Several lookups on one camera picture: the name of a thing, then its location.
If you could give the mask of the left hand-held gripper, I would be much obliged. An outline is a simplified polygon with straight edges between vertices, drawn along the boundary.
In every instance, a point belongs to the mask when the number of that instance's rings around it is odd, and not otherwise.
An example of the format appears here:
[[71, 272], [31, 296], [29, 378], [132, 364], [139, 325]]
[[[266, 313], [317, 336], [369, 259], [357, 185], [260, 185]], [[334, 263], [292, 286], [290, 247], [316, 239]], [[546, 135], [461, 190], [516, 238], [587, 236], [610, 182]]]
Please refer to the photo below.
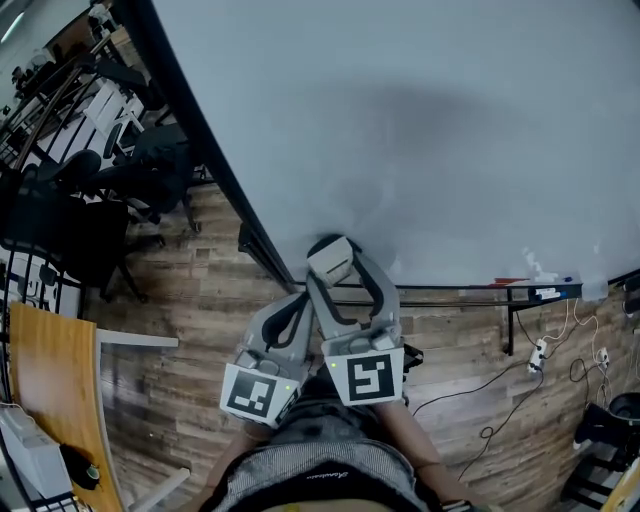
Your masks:
[[255, 313], [244, 336], [244, 345], [255, 352], [243, 350], [226, 365], [220, 408], [244, 421], [278, 428], [307, 379], [312, 322], [308, 294], [289, 295]]

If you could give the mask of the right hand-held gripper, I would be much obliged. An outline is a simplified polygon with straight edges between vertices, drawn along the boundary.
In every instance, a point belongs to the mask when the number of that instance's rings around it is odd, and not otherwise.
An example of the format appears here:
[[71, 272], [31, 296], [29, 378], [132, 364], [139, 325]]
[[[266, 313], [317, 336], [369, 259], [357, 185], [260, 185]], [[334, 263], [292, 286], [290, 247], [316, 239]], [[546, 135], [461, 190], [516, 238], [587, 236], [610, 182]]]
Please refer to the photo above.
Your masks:
[[360, 282], [373, 300], [370, 327], [387, 331], [371, 336], [356, 319], [343, 317], [324, 283], [312, 272], [306, 289], [321, 335], [325, 364], [345, 406], [397, 401], [402, 396], [404, 347], [398, 339], [399, 293], [387, 274], [361, 251], [353, 265]]

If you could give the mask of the white whiteboard eraser black felt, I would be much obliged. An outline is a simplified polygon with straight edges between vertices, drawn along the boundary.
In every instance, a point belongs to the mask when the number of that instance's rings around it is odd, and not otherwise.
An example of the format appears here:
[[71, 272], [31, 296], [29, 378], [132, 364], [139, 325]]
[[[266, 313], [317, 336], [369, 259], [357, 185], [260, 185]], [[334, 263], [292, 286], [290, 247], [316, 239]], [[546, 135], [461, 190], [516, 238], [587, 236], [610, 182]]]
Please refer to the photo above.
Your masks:
[[345, 280], [353, 269], [354, 247], [341, 235], [329, 235], [317, 242], [307, 254], [311, 273], [326, 287]]

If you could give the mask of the large white whiteboard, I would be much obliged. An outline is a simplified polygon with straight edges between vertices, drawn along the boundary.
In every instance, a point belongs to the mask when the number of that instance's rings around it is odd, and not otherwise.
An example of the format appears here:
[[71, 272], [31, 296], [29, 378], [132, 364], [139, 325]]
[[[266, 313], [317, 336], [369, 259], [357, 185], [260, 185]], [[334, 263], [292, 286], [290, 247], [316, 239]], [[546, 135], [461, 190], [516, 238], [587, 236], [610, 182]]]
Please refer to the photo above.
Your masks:
[[640, 272], [640, 0], [115, 1], [287, 280], [331, 234], [402, 288]]

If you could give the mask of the person's right forearm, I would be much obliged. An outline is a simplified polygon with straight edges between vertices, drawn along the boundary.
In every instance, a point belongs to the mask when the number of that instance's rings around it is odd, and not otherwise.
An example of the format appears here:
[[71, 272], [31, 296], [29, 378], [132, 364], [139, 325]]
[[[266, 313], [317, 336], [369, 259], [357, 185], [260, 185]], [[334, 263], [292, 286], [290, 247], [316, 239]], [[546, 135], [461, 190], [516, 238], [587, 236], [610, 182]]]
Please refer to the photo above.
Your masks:
[[391, 443], [409, 461], [419, 479], [444, 503], [485, 499], [459, 482], [443, 464], [429, 435], [422, 429], [403, 401], [380, 403], [373, 410]]

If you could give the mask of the person's dark trousers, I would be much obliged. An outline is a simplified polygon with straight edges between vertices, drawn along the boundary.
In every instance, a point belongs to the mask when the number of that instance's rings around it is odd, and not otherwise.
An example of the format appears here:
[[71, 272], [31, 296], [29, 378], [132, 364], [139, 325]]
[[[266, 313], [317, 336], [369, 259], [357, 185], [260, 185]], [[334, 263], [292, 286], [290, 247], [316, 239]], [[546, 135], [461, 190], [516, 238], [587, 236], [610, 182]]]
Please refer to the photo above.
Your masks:
[[341, 401], [333, 379], [326, 367], [321, 367], [314, 376], [306, 381], [302, 388], [302, 397], [304, 399]]

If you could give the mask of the person's grey knit top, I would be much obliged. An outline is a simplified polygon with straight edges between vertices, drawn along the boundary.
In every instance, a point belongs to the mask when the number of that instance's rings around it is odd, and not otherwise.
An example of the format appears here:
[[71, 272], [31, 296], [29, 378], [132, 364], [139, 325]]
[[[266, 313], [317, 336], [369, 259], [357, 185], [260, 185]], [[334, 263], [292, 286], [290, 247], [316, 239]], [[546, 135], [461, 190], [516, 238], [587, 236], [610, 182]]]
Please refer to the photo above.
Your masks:
[[429, 512], [414, 470], [369, 406], [304, 400], [273, 437], [237, 457], [199, 512], [262, 512], [303, 501], [363, 500]]

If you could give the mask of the translucent plastic corner cover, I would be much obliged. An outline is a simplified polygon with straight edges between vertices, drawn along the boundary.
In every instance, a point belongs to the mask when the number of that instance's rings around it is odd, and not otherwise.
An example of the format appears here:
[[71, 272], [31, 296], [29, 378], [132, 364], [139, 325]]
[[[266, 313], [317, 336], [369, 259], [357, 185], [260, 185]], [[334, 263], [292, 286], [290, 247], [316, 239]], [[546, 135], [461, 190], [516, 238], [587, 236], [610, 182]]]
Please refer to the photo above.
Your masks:
[[585, 302], [598, 302], [609, 295], [609, 284], [606, 278], [591, 277], [581, 283], [581, 299]]

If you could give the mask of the curved wooden desk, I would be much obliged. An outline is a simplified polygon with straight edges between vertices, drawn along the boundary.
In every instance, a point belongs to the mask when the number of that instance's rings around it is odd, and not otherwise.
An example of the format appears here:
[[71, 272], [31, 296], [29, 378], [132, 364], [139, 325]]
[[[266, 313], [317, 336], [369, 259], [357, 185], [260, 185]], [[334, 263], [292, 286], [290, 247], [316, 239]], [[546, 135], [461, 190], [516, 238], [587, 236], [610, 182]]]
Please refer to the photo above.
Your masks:
[[186, 467], [176, 468], [132, 504], [124, 502], [104, 418], [102, 333], [93, 322], [12, 303], [12, 397], [53, 440], [76, 449], [97, 467], [94, 489], [72, 484], [72, 493], [80, 503], [96, 512], [148, 512], [191, 472]]

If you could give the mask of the black pouch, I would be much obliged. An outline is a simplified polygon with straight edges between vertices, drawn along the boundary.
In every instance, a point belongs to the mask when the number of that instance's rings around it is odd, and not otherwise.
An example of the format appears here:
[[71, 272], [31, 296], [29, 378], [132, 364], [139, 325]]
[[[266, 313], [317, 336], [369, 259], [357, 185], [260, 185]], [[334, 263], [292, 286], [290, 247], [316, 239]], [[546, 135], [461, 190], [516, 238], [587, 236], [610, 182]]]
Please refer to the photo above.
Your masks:
[[86, 477], [86, 468], [89, 465], [95, 465], [72, 446], [61, 444], [59, 449], [70, 479], [83, 489], [95, 490], [100, 483], [100, 478], [95, 483], [90, 482]]

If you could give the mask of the white printed board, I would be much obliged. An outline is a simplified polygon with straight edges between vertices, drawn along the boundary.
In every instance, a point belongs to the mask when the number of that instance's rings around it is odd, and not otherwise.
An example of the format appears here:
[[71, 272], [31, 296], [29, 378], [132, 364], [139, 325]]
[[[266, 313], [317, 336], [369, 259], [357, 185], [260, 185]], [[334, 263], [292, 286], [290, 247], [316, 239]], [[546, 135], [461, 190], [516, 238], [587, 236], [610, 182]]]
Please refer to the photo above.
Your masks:
[[33, 256], [30, 267], [27, 267], [28, 259], [27, 254], [11, 255], [8, 250], [0, 248], [0, 299], [4, 297], [5, 285], [9, 284], [9, 302], [24, 300], [33, 307], [42, 304], [50, 312], [78, 317], [81, 290], [67, 284], [45, 284], [40, 278], [45, 261]]

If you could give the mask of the white plastic box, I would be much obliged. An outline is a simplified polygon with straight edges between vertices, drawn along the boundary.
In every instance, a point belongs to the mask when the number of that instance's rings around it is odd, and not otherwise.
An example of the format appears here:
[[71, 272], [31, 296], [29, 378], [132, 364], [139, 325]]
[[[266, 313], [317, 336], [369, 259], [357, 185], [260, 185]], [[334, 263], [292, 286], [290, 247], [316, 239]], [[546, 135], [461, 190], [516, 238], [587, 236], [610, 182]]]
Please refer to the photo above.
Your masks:
[[60, 445], [19, 407], [0, 407], [0, 431], [20, 473], [44, 498], [72, 491]]

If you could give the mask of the white desk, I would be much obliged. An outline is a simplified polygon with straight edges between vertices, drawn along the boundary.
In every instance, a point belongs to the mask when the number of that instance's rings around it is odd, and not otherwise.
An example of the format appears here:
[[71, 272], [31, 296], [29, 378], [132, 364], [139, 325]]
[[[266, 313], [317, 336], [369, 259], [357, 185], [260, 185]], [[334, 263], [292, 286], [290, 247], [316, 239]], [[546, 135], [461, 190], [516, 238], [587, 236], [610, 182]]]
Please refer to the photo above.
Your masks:
[[83, 113], [104, 142], [115, 127], [120, 131], [116, 144], [130, 152], [144, 130], [140, 118], [143, 104], [135, 94], [125, 94], [110, 80], [102, 80], [100, 88]]

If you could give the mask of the black round bin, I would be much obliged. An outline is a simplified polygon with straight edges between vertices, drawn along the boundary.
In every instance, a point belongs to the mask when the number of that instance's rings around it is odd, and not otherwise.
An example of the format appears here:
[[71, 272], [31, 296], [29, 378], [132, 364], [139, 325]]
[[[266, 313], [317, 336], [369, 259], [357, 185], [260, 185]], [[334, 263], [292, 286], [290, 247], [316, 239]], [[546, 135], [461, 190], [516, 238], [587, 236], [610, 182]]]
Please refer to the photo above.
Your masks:
[[609, 404], [609, 412], [627, 421], [630, 425], [640, 425], [640, 392], [617, 395]]

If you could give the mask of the yellow wooden board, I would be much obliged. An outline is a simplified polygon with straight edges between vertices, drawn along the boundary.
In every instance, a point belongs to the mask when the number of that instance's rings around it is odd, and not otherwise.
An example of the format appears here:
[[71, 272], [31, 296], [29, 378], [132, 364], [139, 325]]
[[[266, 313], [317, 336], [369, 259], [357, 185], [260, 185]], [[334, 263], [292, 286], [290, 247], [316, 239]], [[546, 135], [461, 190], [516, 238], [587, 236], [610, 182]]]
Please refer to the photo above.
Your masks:
[[601, 512], [631, 512], [640, 499], [640, 457], [636, 458], [613, 488]]

